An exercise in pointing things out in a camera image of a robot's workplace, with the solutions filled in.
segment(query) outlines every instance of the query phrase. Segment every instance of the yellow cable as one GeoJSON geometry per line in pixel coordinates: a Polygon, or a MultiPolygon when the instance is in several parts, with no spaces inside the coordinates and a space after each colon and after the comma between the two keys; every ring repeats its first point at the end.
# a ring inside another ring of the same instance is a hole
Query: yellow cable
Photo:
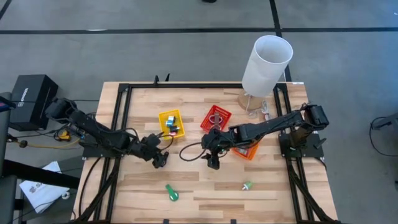
{"type": "Polygon", "coordinates": [[[46,149],[64,149],[64,147],[67,147],[67,146],[71,146],[71,145],[73,145],[73,144],[76,144],[79,140],[80,140],[80,139],[77,139],[77,140],[74,141],[74,142],[71,142],[71,143],[69,143],[69,144],[62,145],[62,146],[42,146],[42,145],[29,144],[29,143],[28,143],[27,146],[29,146],[29,147],[46,148],[46,149]]]}

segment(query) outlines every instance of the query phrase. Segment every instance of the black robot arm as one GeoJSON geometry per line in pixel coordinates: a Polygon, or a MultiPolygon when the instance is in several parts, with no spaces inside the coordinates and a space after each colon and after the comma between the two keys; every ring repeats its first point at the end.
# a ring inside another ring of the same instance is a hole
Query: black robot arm
{"type": "Polygon", "coordinates": [[[248,149],[255,146],[266,134],[286,128],[291,128],[290,147],[303,147],[309,134],[328,125],[329,121],[321,106],[303,105],[299,110],[259,124],[240,124],[229,127],[226,132],[212,129],[201,139],[202,148],[210,150],[202,159],[207,159],[207,166],[217,170],[220,168],[219,154],[232,147],[248,149]]]}
{"type": "Polygon", "coordinates": [[[94,119],[94,116],[85,114],[76,107],[76,103],[68,99],[55,98],[46,109],[46,115],[62,124],[69,124],[68,129],[82,139],[91,136],[97,146],[112,151],[117,156],[134,155],[145,161],[153,159],[155,168],[163,167],[167,162],[168,152],[164,154],[157,147],[160,144],[161,134],[150,134],[141,140],[126,130],[112,131],[94,119]]]}

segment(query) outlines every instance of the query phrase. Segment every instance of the gray floor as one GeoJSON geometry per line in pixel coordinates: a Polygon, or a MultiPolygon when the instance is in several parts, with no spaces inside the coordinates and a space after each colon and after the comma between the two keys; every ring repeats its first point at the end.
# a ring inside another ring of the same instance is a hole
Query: gray floor
{"type": "MultiPolygon", "coordinates": [[[[283,28],[398,26],[395,0],[276,3],[283,28]]],[[[273,27],[270,8],[267,0],[13,0],[0,30],[273,27]]],[[[60,85],[58,95],[71,99],[98,99],[105,81],[153,80],[167,73],[178,81],[238,81],[254,41],[265,34],[0,35],[0,90],[11,91],[18,75],[37,73],[50,76],[60,85]]],[[[294,48],[293,81],[305,82],[310,100],[323,105],[331,123],[322,136],[328,139],[324,150],[340,220],[396,223],[398,160],[377,154],[368,131],[373,118],[398,112],[398,32],[283,36],[294,48]]],[[[91,112],[97,105],[78,106],[91,112]]],[[[373,138],[380,150],[398,154],[391,133],[386,128],[373,138]]],[[[46,137],[30,140],[53,144],[46,137]]],[[[80,154],[10,145],[6,157],[41,166],[80,154]]],[[[65,211],[31,223],[69,217],[65,211]]]]}

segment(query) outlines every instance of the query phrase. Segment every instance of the green object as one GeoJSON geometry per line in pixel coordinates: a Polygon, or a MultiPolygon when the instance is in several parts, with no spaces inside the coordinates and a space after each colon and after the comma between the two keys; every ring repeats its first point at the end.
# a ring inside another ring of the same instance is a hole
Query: green object
{"type": "Polygon", "coordinates": [[[176,191],[174,191],[173,188],[169,184],[166,185],[166,189],[169,192],[171,201],[175,202],[176,200],[178,200],[178,193],[176,191]]]}
{"type": "Polygon", "coordinates": [[[247,181],[246,183],[243,184],[242,190],[249,190],[253,186],[253,183],[250,181],[247,181]]]}

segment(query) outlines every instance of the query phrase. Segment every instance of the wooden tabletop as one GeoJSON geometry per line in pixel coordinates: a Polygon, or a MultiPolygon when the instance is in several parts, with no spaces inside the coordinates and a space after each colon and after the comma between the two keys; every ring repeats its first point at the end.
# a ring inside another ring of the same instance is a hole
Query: wooden tabletop
{"type": "MultiPolygon", "coordinates": [[[[97,120],[108,127],[111,126],[118,85],[118,82],[104,83],[99,101],[97,120]]],[[[293,110],[308,101],[302,83],[287,83],[287,86],[293,110]]],[[[229,126],[263,121],[260,117],[249,119],[238,105],[240,91],[231,88],[133,89],[127,127],[135,128],[140,138],[150,133],[157,134],[160,132],[159,113],[179,109],[185,137],[176,139],[169,148],[170,155],[163,168],[155,169],[151,162],[134,156],[122,159],[112,223],[161,223],[165,218],[171,223],[229,223],[231,219],[237,219],[238,223],[295,223],[286,163],[280,154],[277,133],[264,137],[252,161],[246,161],[230,151],[220,159],[219,170],[208,168],[204,159],[185,162],[178,157],[182,147],[200,141],[204,134],[200,123],[212,105],[232,112],[229,126]],[[253,182],[253,187],[242,191],[246,181],[253,182]],[[167,184],[180,194],[178,201],[170,201],[165,189],[167,184]]],[[[275,118],[274,95],[270,94],[266,100],[269,112],[275,118]]],[[[183,156],[193,158],[201,151],[200,146],[193,146],[183,156]]],[[[76,214],[81,187],[95,160],[92,158],[85,162],[75,202],[76,214]]],[[[98,191],[103,160],[88,179],[83,209],[98,191]]],[[[337,219],[325,168],[312,158],[303,158],[303,163],[310,193],[326,214],[337,219]]],[[[302,216],[306,218],[301,194],[299,197],[302,216]]],[[[108,195],[105,195],[102,218],[106,213],[107,200],[108,195]]]]}

